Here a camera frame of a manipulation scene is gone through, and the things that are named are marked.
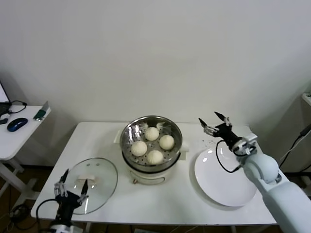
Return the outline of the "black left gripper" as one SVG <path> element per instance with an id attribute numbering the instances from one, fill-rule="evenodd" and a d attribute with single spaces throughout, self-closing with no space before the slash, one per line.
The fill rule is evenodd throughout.
<path id="1" fill-rule="evenodd" d="M 59 205 L 56 213 L 56 220 L 71 220 L 74 210 L 80 207 L 81 203 L 88 198 L 88 180 L 85 180 L 80 196 L 72 192 L 67 192 L 65 181 L 68 173 L 69 169 L 67 169 L 60 180 L 54 184 L 55 200 Z"/>

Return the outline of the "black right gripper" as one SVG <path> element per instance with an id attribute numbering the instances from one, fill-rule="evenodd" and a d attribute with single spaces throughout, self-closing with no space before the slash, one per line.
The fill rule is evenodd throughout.
<path id="1" fill-rule="evenodd" d="M 232 131 L 232 124 L 229 117 L 225 117 L 218 112 L 214 113 L 222 121 L 222 123 L 216 127 L 209 126 L 201 118 L 198 118 L 204 133 L 210 136 L 220 137 L 228 145 L 230 150 L 238 150 L 242 143 L 242 137 L 237 136 Z"/>

